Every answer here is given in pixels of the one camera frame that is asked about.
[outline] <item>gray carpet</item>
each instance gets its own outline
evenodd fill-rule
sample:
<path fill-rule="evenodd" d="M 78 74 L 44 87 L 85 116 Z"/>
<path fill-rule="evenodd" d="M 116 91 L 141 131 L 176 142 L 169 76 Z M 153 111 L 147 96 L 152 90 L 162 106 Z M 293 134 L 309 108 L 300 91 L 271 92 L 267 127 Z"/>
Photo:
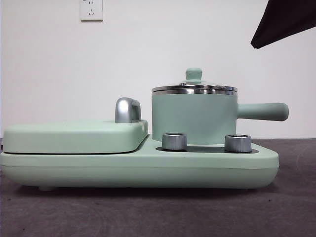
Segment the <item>gray carpet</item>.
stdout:
<path fill-rule="evenodd" d="M 2 237 L 315 237 L 316 139 L 257 139 L 279 153 L 257 190 L 59 188 L 1 175 Z"/>

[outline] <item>mint green saucepan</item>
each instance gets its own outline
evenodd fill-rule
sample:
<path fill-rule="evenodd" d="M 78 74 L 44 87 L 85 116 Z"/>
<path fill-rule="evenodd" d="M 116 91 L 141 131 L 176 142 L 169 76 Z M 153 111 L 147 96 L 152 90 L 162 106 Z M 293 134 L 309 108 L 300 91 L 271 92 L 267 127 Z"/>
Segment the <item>mint green saucepan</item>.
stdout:
<path fill-rule="evenodd" d="M 178 132 L 189 144 L 223 144 L 225 135 L 236 134 L 237 119 L 288 118 L 286 104 L 238 104 L 235 87 L 207 85 L 201 76 L 200 68 L 189 68 L 186 81 L 152 90 L 154 140 Z"/>

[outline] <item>black umbrella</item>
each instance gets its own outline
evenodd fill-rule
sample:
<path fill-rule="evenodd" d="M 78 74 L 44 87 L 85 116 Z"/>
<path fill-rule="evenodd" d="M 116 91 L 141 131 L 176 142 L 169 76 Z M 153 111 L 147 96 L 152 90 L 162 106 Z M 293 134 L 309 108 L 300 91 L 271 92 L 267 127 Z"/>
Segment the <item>black umbrella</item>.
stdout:
<path fill-rule="evenodd" d="M 316 0 L 269 0 L 251 45 L 261 48 L 316 26 Z"/>

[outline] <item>saucepan handle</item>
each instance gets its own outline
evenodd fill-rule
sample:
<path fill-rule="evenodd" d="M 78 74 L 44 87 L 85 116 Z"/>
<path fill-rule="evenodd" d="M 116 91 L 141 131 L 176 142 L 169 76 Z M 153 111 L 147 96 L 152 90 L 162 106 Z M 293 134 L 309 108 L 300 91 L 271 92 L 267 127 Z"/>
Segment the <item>saucepan handle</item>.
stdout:
<path fill-rule="evenodd" d="M 119 98 L 115 106 L 115 122 L 132 123 L 132 120 L 141 120 L 140 103 L 132 98 Z"/>
<path fill-rule="evenodd" d="M 288 106 L 284 103 L 238 105 L 238 119 L 284 121 L 288 118 Z"/>

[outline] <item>wall socket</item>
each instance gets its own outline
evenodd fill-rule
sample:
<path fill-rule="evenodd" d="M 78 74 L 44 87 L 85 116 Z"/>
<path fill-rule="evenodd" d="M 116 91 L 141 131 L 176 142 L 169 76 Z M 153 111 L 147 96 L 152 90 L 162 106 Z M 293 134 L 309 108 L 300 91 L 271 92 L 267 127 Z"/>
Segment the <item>wall socket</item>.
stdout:
<path fill-rule="evenodd" d="M 81 21 L 103 21 L 103 0 L 80 0 Z"/>

